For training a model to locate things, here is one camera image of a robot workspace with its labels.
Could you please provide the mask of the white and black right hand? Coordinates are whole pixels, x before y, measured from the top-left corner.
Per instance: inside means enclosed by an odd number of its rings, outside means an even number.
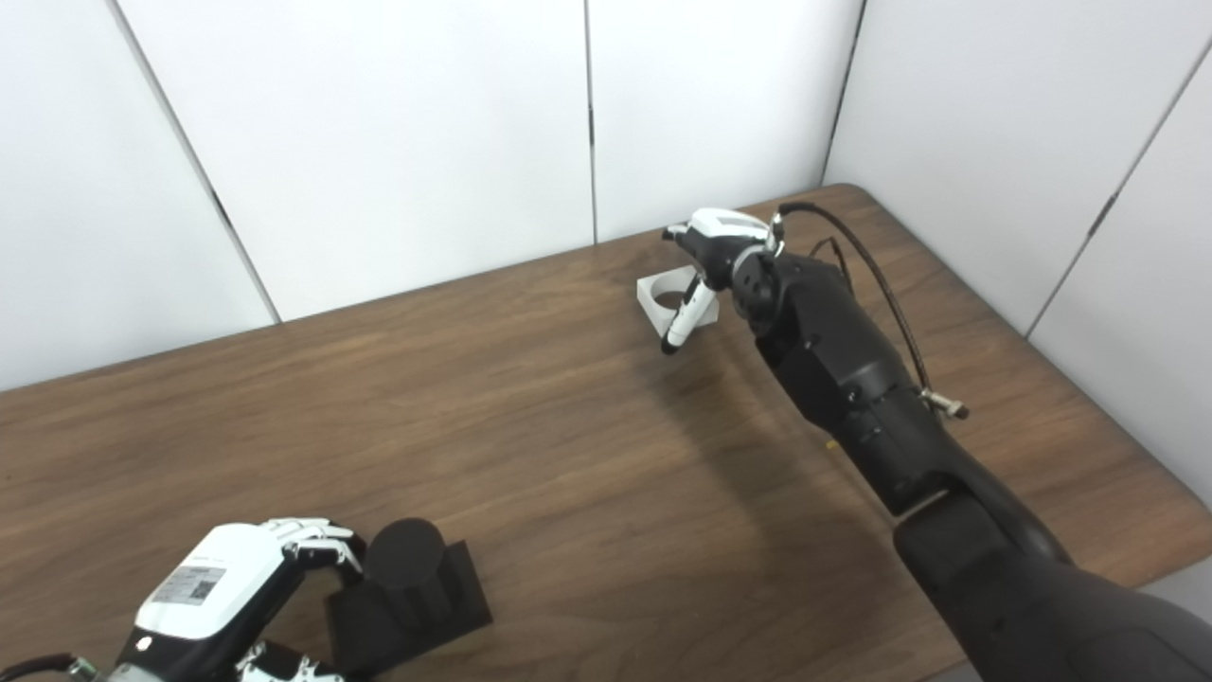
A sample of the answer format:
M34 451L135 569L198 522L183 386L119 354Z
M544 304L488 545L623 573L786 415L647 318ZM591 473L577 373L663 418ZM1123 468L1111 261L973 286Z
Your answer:
M665 355L678 353L701 323L720 291L730 290L737 267L758 252L781 254L784 230L734 210L705 207L688 220L667 225L663 241L676 243L691 256L697 271L684 290L678 311L661 340Z

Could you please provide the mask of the white and black left hand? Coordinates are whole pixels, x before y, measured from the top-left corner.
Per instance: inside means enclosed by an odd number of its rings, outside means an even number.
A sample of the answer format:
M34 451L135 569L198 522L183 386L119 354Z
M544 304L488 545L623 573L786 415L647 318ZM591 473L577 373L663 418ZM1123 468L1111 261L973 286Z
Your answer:
M187 554L135 614L110 681L345 681L261 634L309 571L364 579L366 541L328 518L221 525Z

